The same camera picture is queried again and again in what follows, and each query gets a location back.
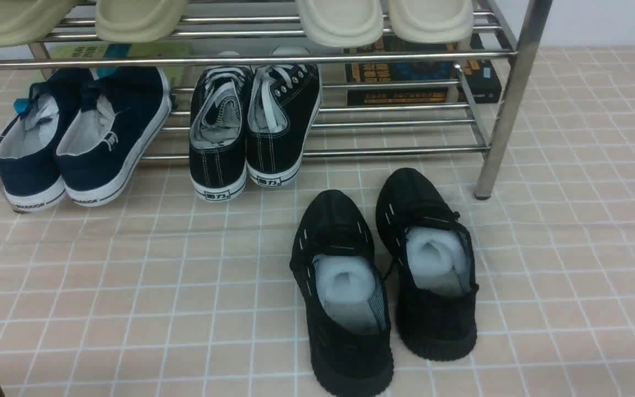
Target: shoe rack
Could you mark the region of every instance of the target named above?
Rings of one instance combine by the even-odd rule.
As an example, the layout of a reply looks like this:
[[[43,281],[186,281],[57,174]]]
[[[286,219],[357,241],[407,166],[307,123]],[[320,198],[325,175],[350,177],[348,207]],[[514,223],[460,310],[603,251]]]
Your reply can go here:
[[[191,3],[202,3],[205,0],[191,0]],[[449,126],[469,125],[476,139],[476,144],[463,146],[418,146],[410,148],[363,148],[343,150],[318,150],[305,151],[304,157],[311,158],[348,158],[348,157],[374,157],[374,156],[400,156],[400,155],[436,155],[452,153],[482,153],[483,166],[476,184],[474,196],[480,200],[486,200],[491,196],[496,182],[497,174],[501,168],[509,137],[514,126],[514,121],[519,111],[526,84],[529,80],[540,39],[545,29],[545,23],[552,7],[552,0],[528,0],[527,10],[518,39],[509,27],[501,10],[496,5],[496,0],[477,0],[479,7],[475,8],[474,33],[494,33],[499,47],[497,50],[469,50],[469,45],[459,45],[454,52],[385,52],[385,53],[334,53],[333,55],[308,55],[308,56],[189,56],[186,58],[106,58],[105,60],[52,60],[48,54],[45,43],[50,42],[93,42],[98,41],[94,32],[76,32],[80,28],[93,28],[94,18],[66,18],[58,25],[58,31],[46,35],[40,42],[30,43],[29,48],[33,53],[33,60],[7,60],[0,61],[0,70],[16,69],[40,69],[45,77],[49,76],[55,68],[65,67],[110,67],[110,66],[210,66],[210,65],[284,65],[285,63],[368,63],[368,62],[401,62],[401,61],[454,61],[452,78],[440,81],[418,81],[409,83],[342,83],[327,84],[325,90],[336,89],[370,89],[370,88],[431,88],[447,87],[448,99],[453,101],[438,104],[419,105],[388,105],[388,106],[338,106],[337,108],[320,109],[321,113],[350,114],[364,113],[366,111],[387,111],[398,113],[399,111],[428,110],[433,111],[433,117],[428,120],[374,120],[355,122],[329,122],[313,124],[314,129],[359,129],[359,128],[384,128],[385,131],[397,133],[398,128],[411,128],[414,126]],[[93,7],[95,2],[81,1],[79,7]],[[303,37],[297,15],[273,15],[273,16],[222,16],[222,17],[196,17],[185,16],[179,22],[178,29],[167,39],[191,40],[191,39],[216,39],[216,38],[285,38]],[[276,24],[292,24],[295,28],[274,28]],[[203,30],[212,26],[221,30]],[[388,28],[384,29],[384,35],[392,35]],[[460,63],[466,60],[487,60],[488,58],[503,58],[509,61],[511,66],[507,85],[502,94],[501,105],[494,128],[489,133],[477,111],[473,95],[464,77]],[[456,101],[457,87],[464,91],[466,101]],[[194,87],[175,88],[175,95],[191,95]],[[462,118],[438,118],[438,110],[464,110],[466,116]],[[178,110],[171,113],[174,117],[190,115],[187,110]],[[188,126],[167,126],[163,132],[187,133]],[[145,155],[146,162],[168,162],[170,160],[187,160],[187,155]]]

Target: black rubber sole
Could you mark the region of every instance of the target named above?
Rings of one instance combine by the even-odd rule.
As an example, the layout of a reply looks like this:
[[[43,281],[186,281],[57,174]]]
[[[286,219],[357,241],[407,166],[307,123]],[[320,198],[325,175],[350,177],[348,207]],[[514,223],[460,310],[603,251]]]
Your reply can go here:
[[[417,330],[411,330],[406,319],[399,316],[400,310],[396,307],[396,326],[403,344],[408,347],[413,354],[426,360],[433,361],[454,361],[466,357],[477,344],[477,327],[475,326],[462,339],[455,341],[442,341],[424,335]]]
[[[336,397],[373,397],[386,390],[394,377],[394,362],[383,369],[379,374],[365,379],[345,377],[335,372],[327,362],[323,361],[320,354],[310,349],[310,362],[313,365],[313,373],[317,382],[323,389]]]

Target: white slipper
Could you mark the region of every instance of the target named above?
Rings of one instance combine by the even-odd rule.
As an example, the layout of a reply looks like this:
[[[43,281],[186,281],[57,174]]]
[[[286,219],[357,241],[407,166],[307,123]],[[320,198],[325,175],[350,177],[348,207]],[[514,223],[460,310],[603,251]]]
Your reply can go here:
[[[0,47],[42,39],[77,3],[78,0],[0,0]]]
[[[96,32],[110,42],[152,42],[173,33],[187,0],[98,0]]]
[[[394,33],[419,43],[458,42],[472,34],[471,0],[389,0]]]
[[[379,0],[295,0],[308,39],[327,47],[370,45],[384,30]]]

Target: white rubber sole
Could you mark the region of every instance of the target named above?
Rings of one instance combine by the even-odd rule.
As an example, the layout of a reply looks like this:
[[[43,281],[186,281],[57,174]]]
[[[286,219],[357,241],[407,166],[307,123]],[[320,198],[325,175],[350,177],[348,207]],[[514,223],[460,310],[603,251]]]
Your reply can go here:
[[[404,0],[390,0],[392,2],[403,2]],[[461,1],[466,2],[465,10],[457,15],[456,20],[449,22],[455,24],[447,29],[427,30],[417,28],[418,23],[411,20],[406,15],[402,15],[398,7],[389,7],[389,18],[391,20],[391,28],[399,38],[409,42],[416,43],[451,43],[459,42],[472,35],[474,26],[473,8],[470,0],[445,0],[447,2]]]
[[[101,18],[98,14],[96,18],[96,33],[99,38],[110,42],[153,42],[164,38],[175,30],[178,21],[183,16],[186,9],[187,0],[175,0],[170,2],[162,13],[157,15],[157,20],[151,25],[139,30],[120,30],[116,28],[116,24]]]
[[[198,197],[202,200],[205,200],[209,203],[220,203],[222,201],[230,201],[241,194],[246,187],[246,167],[244,167],[244,171],[241,176],[235,183],[232,183],[229,186],[213,188],[202,186],[197,183],[192,177],[192,186],[195,188],[195,192]]]
[[[55,207],[65,199],[65,183],[60,176],[48,189],[33,196],[14,196],[5,190],[9,203],[17,210],[32,213]]]
[[[159,69],[159,73],[163,81],[163,100],[161,101],[161,106],[159,106],[156,115],[151,119],[148,126],[146,126],[146,130],[143,131],[141,138],[139,138],[133,148],[131,148],[131,151],[126,156],[126,160],[124,160],[121,170],[109,183],[96,189],[78,191],[66,185],[65,189],[68,191],[68,196],[70,196],[74,203],[83,207],[103,206],[119,197],[124,191],[124,188],[126,188],[129,180],[131,180],[131,174],[133,174],[136,165],[138,165],[139,160],[141,160],[141,156],[146,149],[148,149],[153,138],[156,138],[156,135],[161,131],[168,116],[171,114],[171,88],[168,83],[168,78],[163,71]]]
[[[13,20],[2,20],[0,16],[0,47],[24,45],[43,38],[55,29],[77,3],[78,0],[50,0],[45,7],[21,9],[20,16]],[[12,6],[20,8],[16,2],[0,2],[0,8]]]
[[[311,12],[303,2],[297,1],[300,14],[300,24],[303,26],[305,35],[311,41],[324,45],[325,47],[350,48],[370,45],[381,37],[384,32],[384,20],[381,17],[383,13],[379,13],[379,17],[373,21],[373,25],[360,35],[340,35],[340,33],[325,30],[311,18]]]
[[[300,156],[298,157],[298,161],[293,163],[293,165],[290,166],[289,169],[277,174],[262,173],[261,171],[252,168],[249,163],[247,163],[246,168],[249,170],[249,176],[255,184],[262,187],[281,187],[292,183],[293,179],[295,179],[295,176],[300,170],[300,165],[303,163],[303,152],[305,151],[305,143],[308,141],[310,129],[313,127],[313,122],[315,122],[318,111],[320,111],[320,105],[322,105],[322,73],[320,73],[320,93],[318,93],[317,95],[318,96],[317,100],[315,100],[315,106],[313,106],[313,113],[312,115],[310,115],[310,125],[308,125],[308,132],[305,133],[305,138],[303,138],[303,147],[300,149]]]

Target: tile floor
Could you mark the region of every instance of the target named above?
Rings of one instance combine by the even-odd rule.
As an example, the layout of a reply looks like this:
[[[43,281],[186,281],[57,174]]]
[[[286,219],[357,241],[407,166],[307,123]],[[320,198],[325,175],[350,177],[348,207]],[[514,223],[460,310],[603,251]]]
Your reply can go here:
[[[0,72],[0,131],[29,78]],[[0,383],[24,397],[325,395],[288,268],[295,225],[327,188],[373,224],[386,176],[411,166],[476,237],[480,336],[436,363],[393,332],[386,395],[635,395],[635,47],[543,50],[515,129],[487,202],[471,195],[478,155],[310,161],[290,188],[223,204],[167,166],[92,210],[16,216],[0,195]],[[309,146],[472,141],[440,132],[320,131]],[[186,145],[168,134],[152,150]]]

